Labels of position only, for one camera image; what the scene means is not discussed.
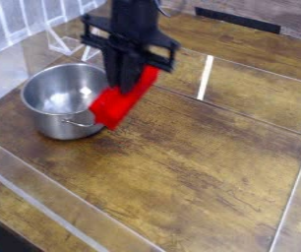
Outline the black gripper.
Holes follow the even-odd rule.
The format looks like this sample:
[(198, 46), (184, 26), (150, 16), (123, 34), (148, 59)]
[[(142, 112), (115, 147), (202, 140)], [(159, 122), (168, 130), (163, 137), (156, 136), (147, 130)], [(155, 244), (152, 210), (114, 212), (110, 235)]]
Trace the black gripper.
[[(112, 0), (111, 16), (81, 16), (81, 42), (104, 51), (107, 77), (111, 87), (127, 94), (136, 85), (144, 64), (171, 72), (180, 43), (159, 29), (159, 15), (167, 16), (160, 0)], [(108, 47), (112, 39), (122, 42), (120, 52)]]

